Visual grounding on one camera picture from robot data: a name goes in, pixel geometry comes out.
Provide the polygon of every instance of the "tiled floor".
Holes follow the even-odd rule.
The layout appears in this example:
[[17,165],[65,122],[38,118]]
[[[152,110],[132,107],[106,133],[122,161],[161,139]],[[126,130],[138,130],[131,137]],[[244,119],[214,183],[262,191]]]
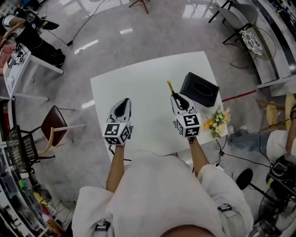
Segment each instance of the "tiled floor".
[[[48,0],[41,9],[47,11],[48,20],[60,24],[53,32],[66,43],[72,40],[80,26],[95,11],[100,1],[95,0]],[[104,186],[110,167],[100,126],[94,106],[83,108],[83,104],[93,99],[90,78],[136,62],[153,58],[205,51],[212,66],[216,81],[220,87],[222,99],[256,89],[258,77],[251,66],[237,69],[229,65],[241,50],[222,41],[231,33],[231,27],[222,24],[217,17],[210,24],[209,18],[216,12],[215,2],[203,0],[151,0],[147,4],[149,15],[142,6],[128,8],[128,0],[106,0],[89,22],[80,30],[73,45],[65,46],[53,35],[45,32],[42,37],[55,47],[61,48],[66,55],[62,67],[63,75],[48,73],[39,69],[35,83],[29,86],[31,94],[44,95],[49,102],[17,99],[17,122],[24,130],[31,130],[40,125],[53,105],[75,108],[65,111],[69,124],[87,123],[85,129],[67,134],[65,145],[54,148],[56,158],[35,164],[35,171],[40,182],[45,184],[57,199],[77,198],[81,187],[80,177],[85,173],[94,174]],[[249,63],[248,56],[240,61]],[[255,98],[262,98],[261,92],[231,100],[224,107],[231,108],[231,124],[238,128],[245,123],[250,131],[258,131],[264,112],[255,103]],[[38,145],[44,147],[45,141]],[[215,141],[203,145],[210,162],[218,159],[218,145]],[[230,149],[226,152],[244,158],[266,162],[257,153],[247,153]],[[267,168],[223,157],[225,170],[233,173],[234,178],[244,169],[254,170],[253,183],[267,189],[265,175]],[[91,175],[82,179],[84,185],[99,187]],[[252,212],[258,215],[258,206],[262,195],[250,189],[245,191],[246,199]]]

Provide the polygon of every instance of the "black tissue box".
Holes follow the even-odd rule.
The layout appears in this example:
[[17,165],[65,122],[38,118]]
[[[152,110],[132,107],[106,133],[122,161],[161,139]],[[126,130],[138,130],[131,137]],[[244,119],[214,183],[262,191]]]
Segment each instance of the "black tissue box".
[[180,90],[181,94],[206,107],[215,105],[218,92],[218,86],[191,72],[185,77]]

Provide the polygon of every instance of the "black disc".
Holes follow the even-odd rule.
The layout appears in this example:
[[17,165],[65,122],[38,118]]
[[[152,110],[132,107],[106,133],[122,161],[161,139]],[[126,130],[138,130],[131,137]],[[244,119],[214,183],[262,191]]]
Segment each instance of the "black disc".
[[236,179],[237,186],[243,190],[245,189],[252,181],[253,178],[253,171],[248,168],[244,170]]

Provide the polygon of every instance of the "white desk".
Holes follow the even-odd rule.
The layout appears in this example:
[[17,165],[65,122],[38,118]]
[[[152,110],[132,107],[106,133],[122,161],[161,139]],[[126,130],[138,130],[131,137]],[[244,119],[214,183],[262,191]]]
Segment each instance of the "white desk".
[[[13,96],[19,96],[19,97],[35,98],[35,99],[42,99],[42,100],[48,101],[49,100],[48,97],[25,94],[26,89],[29,86],[29,83],[33,80],[35,71],[37,70],[39,65],[43,65],[60,74],[63,74],[64,71],[33,56],[31,52],[24,45],[22,45],[21,51],[24,54],[23,55],[24,62],[21,64],[13,65],[9,72],[8,77],[4,77],[9,98],[3,97],[3,96],[0,98],[13,100],[14,99]],[[23,83],[22,91],[21,93],[17,93],[17,89],[21,83]]]
[[[189,149],[186,138],[174,128],[170,80],[175,92],[180,91],[185,76],[192,72],[216,85],[204,52],[185,53],[136,63],[91,79],[92,93],[101,128],[110,109],[123,98],[131,100],[131,140],[125,145],[125,157],[133,159],[137,151],[151,151],[160,156]],[[195,103],[202,122],[222,106],[220,93],[214,107],[206,108]],[[212,141],[209,129],[202,129],[197,137],[200,144]]]

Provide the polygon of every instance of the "red line on floor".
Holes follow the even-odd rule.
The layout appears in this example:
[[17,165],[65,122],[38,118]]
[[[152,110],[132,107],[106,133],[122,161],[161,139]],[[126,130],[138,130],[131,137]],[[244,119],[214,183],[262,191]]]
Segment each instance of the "red line on floor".
[[239,98],[239,97],[243,97],[243,96],[246,96],[246,95],[249,95],[249,94],[253,94],[255,92],[257,92],[257,90],[249,91],[249,92],[244,93],[244,94],[239,94],[239,95],[234,96],[234,97],[229,97],[227,99],[222,100],[222,102],[226,102],[226,101],[233,100],[233,99],[236,99],[236,98]]

